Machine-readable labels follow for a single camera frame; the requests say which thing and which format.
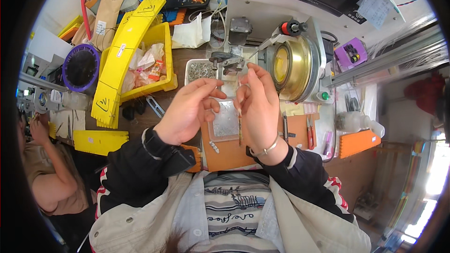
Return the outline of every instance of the person's left hand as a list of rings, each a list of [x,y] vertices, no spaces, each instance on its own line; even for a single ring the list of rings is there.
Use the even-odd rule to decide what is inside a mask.
[[[204,121],[211,122],[220,110],[216,97],[225,99],[226,94],[216,87],[224,83],[221,80],[201,78],[182,87],[153,130],[159,138],[170,145],[180,145],[192,139]]]

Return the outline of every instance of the metal hooks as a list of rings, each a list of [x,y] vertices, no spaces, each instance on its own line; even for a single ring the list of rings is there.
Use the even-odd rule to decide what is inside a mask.
[[[189,82],[193,82],[199,78],[216,78],[216,71],[212,69],[211,64],[194,63],[189,67]]]

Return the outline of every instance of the brass bowl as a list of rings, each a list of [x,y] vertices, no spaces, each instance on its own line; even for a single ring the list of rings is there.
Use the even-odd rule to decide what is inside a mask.
[[[298,36],[288,40],[275,51],[272,79],[280,100],[295,101],[305,91],[311,75],[311,48],[308,41]]]

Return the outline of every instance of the red tube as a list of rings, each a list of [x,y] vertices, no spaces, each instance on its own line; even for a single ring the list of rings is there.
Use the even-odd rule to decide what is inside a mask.
[[[91,34],[90,34],[89,20],[87,19],[86,6],[84,5],[85,0],[81,0],[81,1],[82,1],[83,20],[85,22],[87,38],[90,40],[91,39]]]

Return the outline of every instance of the window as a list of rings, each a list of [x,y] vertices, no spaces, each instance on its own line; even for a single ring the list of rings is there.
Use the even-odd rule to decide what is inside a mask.
[[[441,133],[434,138],[436,140],[445,140],[446,137],[444,133]],[[436,142],[433,162],[431,164],[428,181],[425,187],[427,194],[424,198],[424,201],[426,201],[427,204],[425,205],[425,208],[422,211],[417,224],[408,225],[405,230],[405,234],[401,236],[402,240],[413,244],[422,233],[422,230],[424,229],[425,225],[431,217],[431,214],[433,213],[434,208],[436,207],[437,198],[439,197],[439,194],[441,194],[442,188],[444,187],[449,164],[450,153],[448,144],[446,144],[445,141]]]

